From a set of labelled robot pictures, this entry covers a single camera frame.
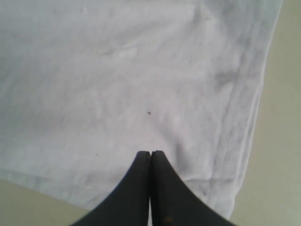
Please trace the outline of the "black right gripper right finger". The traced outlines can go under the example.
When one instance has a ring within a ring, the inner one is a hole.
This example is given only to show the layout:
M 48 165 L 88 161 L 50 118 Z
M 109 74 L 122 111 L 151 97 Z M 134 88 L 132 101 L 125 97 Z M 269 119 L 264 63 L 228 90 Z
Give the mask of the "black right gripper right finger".
M 163 151 L 151 155 L 150 203 L 154 226 L 230 226 L 180 179 Z

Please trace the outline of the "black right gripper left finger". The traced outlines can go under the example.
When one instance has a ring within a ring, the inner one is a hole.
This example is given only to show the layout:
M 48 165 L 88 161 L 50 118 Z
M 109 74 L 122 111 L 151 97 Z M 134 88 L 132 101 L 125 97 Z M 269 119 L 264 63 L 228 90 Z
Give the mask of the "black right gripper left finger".
M 151 155 L 139 151 L 120 183 L 75 226 L 146 226 L 149 217 Z

